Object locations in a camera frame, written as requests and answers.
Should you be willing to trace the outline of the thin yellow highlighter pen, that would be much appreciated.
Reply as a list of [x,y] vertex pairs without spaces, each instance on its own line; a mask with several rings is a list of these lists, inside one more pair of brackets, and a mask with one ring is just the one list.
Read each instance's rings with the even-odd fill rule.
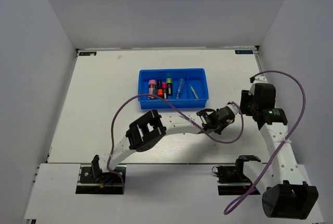
[[190,87],[190,89],[191,89],[191,91],[192,91],[192,93],[193,93],[195,99],[199,99],[199,97],[198,97],[198,95],[197,95],[197,93],[196,93],[194,87],[193,87],[192,85],[189,85],[189,87]]

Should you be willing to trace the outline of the black highlighter yellow cap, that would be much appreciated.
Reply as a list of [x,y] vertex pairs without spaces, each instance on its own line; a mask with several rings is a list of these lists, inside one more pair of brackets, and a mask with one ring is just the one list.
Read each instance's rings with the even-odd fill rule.
[[167,90],[168,90],[168,96],[173,95],[173,83],[171,78],[166,79],[166,84],[167,84]]

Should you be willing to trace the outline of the black highlighter pink cap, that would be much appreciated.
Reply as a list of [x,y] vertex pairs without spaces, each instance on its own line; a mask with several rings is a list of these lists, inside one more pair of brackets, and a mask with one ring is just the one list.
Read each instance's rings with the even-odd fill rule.
[[167,83],[163,83],[162,84],[162,90],[163,90],[163,98],[167,99],[168,98],[168,84]]

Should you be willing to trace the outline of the black highlighter orange cap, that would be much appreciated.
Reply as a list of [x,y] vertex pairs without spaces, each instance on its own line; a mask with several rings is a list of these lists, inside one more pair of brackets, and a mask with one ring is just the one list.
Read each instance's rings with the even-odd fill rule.
[[163,85],[162,85],[163,83],[162,83],[162,81],[161,80],[158,80],[157,81],[157,95],[159,96],[159,97],[164,97],[163,96]]

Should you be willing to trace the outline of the glue stick pink cap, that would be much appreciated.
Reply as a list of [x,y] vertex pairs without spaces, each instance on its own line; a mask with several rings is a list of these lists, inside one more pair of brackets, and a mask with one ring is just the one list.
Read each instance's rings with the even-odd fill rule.
[[154,79],[148,81],[148,99],[156,99],[155,95],[157,89],[157,82]]

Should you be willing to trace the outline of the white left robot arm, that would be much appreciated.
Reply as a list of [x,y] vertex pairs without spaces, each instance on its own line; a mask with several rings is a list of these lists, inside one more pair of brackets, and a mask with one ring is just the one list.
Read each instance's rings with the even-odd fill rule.
[[174,134],[210,134],[221,132],[234,122],[239,110],[231,104],[214,110],[204,109],[186,116],[168,115],[162,117],[156,109],[150,110],[129,125],[125,136],[112,141],[110,154],[95,155],[91,164],[91,174],[96,182],[110,180],[110,169],[134,153],[152,149],[164,136]]

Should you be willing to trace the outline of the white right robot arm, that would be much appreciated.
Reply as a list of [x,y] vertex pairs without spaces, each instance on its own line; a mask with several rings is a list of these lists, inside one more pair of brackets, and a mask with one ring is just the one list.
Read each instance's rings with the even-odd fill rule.
[[272,84],[255,82],[241,93],[240,110],[257,123],[270,156],[267,165],[247,157],[235,168],[238,180],[252,182],[262,195],[262,207],[269,218],[307,219],[318,199],[318,190],[309,185],[299,170],[291,142],[287,139],[285,112],[275,107]]

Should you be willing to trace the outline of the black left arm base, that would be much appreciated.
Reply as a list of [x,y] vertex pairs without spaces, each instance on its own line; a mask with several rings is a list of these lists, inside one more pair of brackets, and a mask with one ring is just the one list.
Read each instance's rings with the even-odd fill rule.
[[124,183],[114,173],[102,173],[97,179],[91,166],[81,166],[76,185],[76,194],[122,195]]

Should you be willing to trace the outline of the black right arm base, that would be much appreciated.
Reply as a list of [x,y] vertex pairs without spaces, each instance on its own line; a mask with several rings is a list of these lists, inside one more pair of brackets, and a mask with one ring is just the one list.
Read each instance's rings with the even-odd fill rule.
[[217,177],[219,196],[241,196],[252,186],[250,179],[237,173],[236,166],[216,165],[211,171]]

